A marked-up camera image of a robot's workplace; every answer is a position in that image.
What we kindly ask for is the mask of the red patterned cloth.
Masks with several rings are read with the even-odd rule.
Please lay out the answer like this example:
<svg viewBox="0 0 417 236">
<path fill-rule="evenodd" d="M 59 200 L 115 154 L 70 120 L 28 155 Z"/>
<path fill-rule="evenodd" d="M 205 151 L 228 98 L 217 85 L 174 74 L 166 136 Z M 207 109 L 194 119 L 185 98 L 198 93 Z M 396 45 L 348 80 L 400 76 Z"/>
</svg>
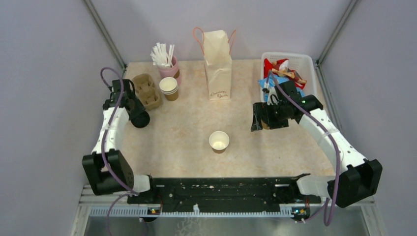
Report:
<svg viewBox="0 0 417 236">
<path fill-rule="evenodd" d="M 295 82 L 296 87 L 304 89 L 307 81 L 304 80 L 297 71 L 289 68 L 289 59 L 280 59 L 276 61 L 269 61 L 264 59 L 264 78 L 268 76 L 269 71 L 279 77 L 286 77 Z"/>
</svg>

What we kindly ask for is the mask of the cream paper takeout bag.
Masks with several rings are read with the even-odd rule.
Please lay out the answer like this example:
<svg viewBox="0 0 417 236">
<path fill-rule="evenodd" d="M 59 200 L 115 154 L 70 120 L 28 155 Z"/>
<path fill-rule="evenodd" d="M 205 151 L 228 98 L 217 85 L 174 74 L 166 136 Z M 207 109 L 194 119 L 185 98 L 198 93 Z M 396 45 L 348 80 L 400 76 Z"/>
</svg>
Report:
<svg viewBox="0 0 417 236">
<path fill-rule="evenodd" d="M 204 68 L 210 101 L 231 98 L 233 31 L 229 36 L 224 30 L 206 31 L 195 27 L 196 39 L 204 56 Z"/>
</svg>

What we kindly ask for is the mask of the brown paper coffee cup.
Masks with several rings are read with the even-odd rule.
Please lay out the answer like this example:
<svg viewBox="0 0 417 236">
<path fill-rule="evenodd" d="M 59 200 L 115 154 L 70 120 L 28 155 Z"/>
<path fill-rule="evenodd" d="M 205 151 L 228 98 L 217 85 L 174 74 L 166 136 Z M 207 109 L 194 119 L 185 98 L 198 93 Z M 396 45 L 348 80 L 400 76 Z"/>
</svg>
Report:
<svg viewBox="0 0 417 236">
<path fill-rule="evenodd" d="M 261 121 L 263 129 L 270 130 L 270 127 L 263 121 Z"/>
</svg>

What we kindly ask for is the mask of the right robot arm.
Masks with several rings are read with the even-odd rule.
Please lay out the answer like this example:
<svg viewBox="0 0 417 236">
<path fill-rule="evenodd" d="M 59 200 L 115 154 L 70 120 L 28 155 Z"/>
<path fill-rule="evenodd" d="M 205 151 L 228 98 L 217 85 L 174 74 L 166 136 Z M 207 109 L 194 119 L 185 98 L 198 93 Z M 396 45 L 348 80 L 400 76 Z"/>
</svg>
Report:
<svg viewBox="0 0 417 236">
<path fill-rule="evenodd" d="M 345 208 L 376 194 L 383 167 L 357 151 L 331 122 L 322 103 L 314 96 L 298 97 L 290 102 L 284 96 L 278 102 L 253 103 L 251 131 L 278 129 L 294 119 L 315 140 L 334 167 L 335 176 L 298 177 L 288 189 L 289 198 L 301 203 L 308 195 L 335 200 Z"/>
</svg>

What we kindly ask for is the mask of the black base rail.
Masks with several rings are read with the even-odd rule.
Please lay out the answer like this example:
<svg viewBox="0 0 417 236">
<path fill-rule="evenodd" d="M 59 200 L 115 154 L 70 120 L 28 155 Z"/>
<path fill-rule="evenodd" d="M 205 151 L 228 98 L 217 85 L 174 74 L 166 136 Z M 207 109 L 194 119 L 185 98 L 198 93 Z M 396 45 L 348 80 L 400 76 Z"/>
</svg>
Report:
<svg viewBox="0 0 417 236">
<path fill-rule="evenodd" d="M 163 213 L 273 213 L 281 204 L 320 204 L 302 195 L 296 177 L 153 178 L 150 190 L 127 198 L 130 205 L 157 204 Z"/>
</svg>

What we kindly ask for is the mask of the white wrapped straws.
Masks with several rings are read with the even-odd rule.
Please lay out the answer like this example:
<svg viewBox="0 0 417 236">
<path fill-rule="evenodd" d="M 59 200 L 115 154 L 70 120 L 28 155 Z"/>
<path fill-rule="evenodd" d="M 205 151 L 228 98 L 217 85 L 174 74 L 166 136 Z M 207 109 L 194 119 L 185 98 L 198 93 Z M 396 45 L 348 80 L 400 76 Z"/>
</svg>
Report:
<svg viewBox="0 0 417 236">
<path fill-rule="evenodd" d="M 173 67 L 174 48 L 174 44 L 170 44 L 167 48 L 167 44 L 165 43 L 156 43 L 156 45 L 152 48 L 152 52 L 150 53 L 153 65 L 156 65 L 160 68 Z"/>
</svg>

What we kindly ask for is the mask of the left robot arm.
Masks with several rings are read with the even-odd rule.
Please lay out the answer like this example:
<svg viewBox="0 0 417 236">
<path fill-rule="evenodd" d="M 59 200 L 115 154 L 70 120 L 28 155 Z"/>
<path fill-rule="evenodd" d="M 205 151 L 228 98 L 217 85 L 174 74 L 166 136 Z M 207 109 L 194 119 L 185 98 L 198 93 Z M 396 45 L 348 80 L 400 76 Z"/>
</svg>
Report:
<svg viewBox="0 0 417 236">
<path fill-rule="evenodd" d="M 144 128 L 150 116 L 136 96 L 131 80 L 114 80 L 112 84 L 110 98 L 103 104 L 103 124 L 97 143 L 83 157 L 82 166 L 95 195 L 128 191 L 139 195 L 145 203 L 152 203 L 158 191 L 151 186 L 151 177 L 134 174 L 121 152 L 126 125 Z"/>
</svg>

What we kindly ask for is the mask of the pink straw holder cup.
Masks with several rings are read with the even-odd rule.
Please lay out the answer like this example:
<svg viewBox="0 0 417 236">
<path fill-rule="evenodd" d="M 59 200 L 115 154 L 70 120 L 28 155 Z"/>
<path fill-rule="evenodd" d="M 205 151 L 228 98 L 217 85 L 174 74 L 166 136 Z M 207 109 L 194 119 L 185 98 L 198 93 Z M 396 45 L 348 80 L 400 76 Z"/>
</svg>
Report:
<svg viewBox="0 0 417 236">
<path fill-rule="evenodd" d="M 175 56 L 173 56 L 172 58 L 172 63 L 173 66 L 172 67 L 157 67 L 159 74 L 161 76 L 162 79 L 167 78 L 167 77 L 172 77 L 175 78 L 178 85 L 181 84 L 181 73 L 180 73 L 180 69 L 179 69 L 179 64 L 178 64 L 178 60 Z"/>
</svg>

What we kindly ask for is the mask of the stack of black lids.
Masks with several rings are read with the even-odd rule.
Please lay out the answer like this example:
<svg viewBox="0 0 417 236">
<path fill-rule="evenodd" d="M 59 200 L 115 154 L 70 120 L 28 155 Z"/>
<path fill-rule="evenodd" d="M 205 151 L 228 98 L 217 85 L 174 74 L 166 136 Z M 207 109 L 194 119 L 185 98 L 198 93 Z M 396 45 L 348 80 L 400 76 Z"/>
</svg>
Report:
<svg viewBox="0 0 417 236">
<path fill-rule="evenodd" d="M 134 113 L 130 115 L 130 121 L 136 128 L 144 128 L 150 122 L 150 116 L 147 111 Z"/>
</svg>

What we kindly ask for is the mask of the stack of brown paper cups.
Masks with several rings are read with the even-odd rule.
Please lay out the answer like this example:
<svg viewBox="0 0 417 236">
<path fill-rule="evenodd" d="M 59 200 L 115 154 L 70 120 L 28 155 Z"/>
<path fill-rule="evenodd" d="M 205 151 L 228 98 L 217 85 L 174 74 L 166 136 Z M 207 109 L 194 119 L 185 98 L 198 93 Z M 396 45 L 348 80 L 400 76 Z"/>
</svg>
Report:
<svg viewBox="0 0 417 236">
<path fill-rule="evenodd" d="M 159 88 L 168 101 L 176 101 L 179 97 L 178 82 L 173 77 L 163 78 L 159 83 Z"/>
</svg>

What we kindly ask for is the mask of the brown pulp cup carrier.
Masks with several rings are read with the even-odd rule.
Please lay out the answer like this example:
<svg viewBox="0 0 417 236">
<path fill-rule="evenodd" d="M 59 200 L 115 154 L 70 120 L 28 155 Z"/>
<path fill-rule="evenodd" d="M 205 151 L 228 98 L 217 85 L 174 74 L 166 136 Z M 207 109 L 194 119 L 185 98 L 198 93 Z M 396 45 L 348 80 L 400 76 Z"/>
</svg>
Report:
<svg viewBox="0 0 417 236">
<path fill-rule="evenodd" d="M 162 105 L 159 91 L 150 74 L 143 73 L 131 80 L 135 86 L 135 93 L 146 110 L 153 110 Z"/>
</svg>

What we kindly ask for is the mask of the blue cartoon cloth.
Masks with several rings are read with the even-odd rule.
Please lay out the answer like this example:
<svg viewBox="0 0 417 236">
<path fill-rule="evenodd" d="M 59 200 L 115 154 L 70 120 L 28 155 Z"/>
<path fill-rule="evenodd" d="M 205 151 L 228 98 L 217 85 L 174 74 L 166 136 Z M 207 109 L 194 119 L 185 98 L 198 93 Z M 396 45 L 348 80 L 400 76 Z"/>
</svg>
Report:
<svg viewBox="0 0 417 236">
<path fill-rule="evenodd" d="M 290 81 L 290 79 L 287 77 L 279 77 L 275 74 L 273 75 L 273 77 L 277 79 L 279 84 Z M 276 91 L 273 88 L 275 86 L 275 83 L 272 77 L 269 76 L 267 78 L 261 79 L 258 81 L 258 83 L 260 85 L 261 101 L 270 103 L 269 102 L 270 94 L 277 95 Z"/>
</svg>

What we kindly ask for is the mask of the white plastic basket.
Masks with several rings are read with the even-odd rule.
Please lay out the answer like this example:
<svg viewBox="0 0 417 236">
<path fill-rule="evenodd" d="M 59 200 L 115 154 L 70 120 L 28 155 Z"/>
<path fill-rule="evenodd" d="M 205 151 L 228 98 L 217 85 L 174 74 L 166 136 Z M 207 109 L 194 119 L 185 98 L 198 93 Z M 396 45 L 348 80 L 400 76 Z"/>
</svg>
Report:
<svg viewBox="0 0 417 236">
<path fill-rule="evenodd" d="M 289 59 L 289 68 L 297 71 L 299 75 L 307 81 L 307 84 L 303 89 L 304 94 L 312 94 L 318 97 L 318 85 L 316 81 L 313 60 L 310 56 L 287 52 L 264 52 L 261 56 L 261 79 L 264 78 L 264 59 L 268 59 L 271 62 L 280 59 Z"/>
</svg>

